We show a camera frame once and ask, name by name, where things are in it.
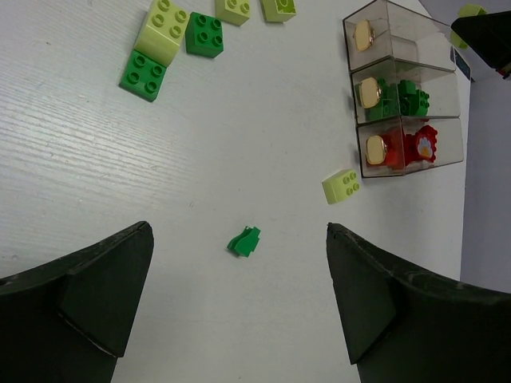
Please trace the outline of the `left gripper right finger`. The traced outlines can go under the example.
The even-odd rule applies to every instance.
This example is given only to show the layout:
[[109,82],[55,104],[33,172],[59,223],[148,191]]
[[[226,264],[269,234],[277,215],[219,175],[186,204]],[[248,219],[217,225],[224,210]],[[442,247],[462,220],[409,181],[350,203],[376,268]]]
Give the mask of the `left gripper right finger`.
[[509,294],[436,274],[338,223],[327,260],[361,381],[509,381]]

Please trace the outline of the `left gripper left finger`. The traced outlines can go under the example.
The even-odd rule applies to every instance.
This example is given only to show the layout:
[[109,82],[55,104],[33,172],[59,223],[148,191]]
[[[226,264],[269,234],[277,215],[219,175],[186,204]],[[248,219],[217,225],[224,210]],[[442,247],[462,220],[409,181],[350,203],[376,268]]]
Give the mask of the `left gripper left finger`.
[[140,221],[1,280],[3,382],[110,382],[153,256]]

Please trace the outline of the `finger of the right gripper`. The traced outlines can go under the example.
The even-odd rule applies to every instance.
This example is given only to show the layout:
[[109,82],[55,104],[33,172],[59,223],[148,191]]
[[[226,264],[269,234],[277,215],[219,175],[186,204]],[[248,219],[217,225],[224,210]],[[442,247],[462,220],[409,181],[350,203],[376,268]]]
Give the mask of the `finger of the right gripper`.
[[490,68],[510,79],[510,11],[468,18],[458,34]]

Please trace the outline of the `long dark green lego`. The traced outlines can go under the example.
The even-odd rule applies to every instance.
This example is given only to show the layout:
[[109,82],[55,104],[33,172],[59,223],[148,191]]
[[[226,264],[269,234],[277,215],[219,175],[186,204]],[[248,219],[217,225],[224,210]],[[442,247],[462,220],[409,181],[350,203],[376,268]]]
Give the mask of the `long dark green lego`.
[[398,83],[399,108],[403,116],[426,116],[430,107],[430,95],[408,80]]

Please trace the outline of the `red rounded flower lego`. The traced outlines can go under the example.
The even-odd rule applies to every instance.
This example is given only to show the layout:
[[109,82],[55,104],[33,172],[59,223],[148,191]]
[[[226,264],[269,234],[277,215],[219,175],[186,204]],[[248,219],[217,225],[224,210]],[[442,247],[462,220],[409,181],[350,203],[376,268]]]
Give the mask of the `red rounded flower lego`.
[[436,160],[438,131],[430,125],[422,126],[415,134],[403,136],[405,165]]

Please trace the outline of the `pale yellow-green lego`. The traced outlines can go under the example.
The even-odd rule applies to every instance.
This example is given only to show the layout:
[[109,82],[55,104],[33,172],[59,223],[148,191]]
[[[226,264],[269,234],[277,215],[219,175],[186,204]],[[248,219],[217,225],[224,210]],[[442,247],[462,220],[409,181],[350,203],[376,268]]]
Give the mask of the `pale yellow-green lego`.
[[342,170],[322,182],[328,204],[335,204],[348,199],[360,189],[357,173],[353,169]]

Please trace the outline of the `small green sloped lego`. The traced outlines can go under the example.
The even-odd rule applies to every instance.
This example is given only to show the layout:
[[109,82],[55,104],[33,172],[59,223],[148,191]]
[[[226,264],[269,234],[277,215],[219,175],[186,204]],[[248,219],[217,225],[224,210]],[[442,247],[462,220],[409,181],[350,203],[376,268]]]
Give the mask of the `small green sloped lego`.
[[234,237],[227,245],[227,249],[238,257],[248,258],[257,248],[260,229],[258,227],[245,227],[241,234]]

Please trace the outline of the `light green lego upturned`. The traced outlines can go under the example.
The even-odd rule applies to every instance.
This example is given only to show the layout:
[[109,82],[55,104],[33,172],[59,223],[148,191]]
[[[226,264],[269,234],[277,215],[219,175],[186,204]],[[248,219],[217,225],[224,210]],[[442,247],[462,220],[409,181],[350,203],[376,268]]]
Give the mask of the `light green lego upturned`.
[[457,49],[467,49],[469,45],[463,40],[458,34],[459,30],[462,30],[466,24],[468,18],[475,18],[487,14],[487,10],[480,5],[466,4],[458,11],[458,18],[451,26],[450,30],[450,41],[452,45]]

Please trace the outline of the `green square lego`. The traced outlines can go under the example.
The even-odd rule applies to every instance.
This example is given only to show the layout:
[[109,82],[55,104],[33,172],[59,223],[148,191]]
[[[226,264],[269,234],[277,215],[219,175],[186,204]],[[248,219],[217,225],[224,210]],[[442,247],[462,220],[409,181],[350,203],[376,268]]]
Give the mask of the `green square lego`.
[[381,90],[379,102],[366,111],[366,120],[375,121],[399,115],[398,87],[395,83],[387,84],[384,78],[378,78]]

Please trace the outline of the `red long lego brick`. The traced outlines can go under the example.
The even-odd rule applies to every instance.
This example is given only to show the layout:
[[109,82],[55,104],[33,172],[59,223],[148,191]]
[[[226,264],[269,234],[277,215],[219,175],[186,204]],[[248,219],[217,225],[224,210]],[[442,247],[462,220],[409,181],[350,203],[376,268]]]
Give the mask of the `red long lego brick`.
[[382,136],[386,147],[384,164],[393,170],[402,170],[405,167],[402,130],[394,128]]

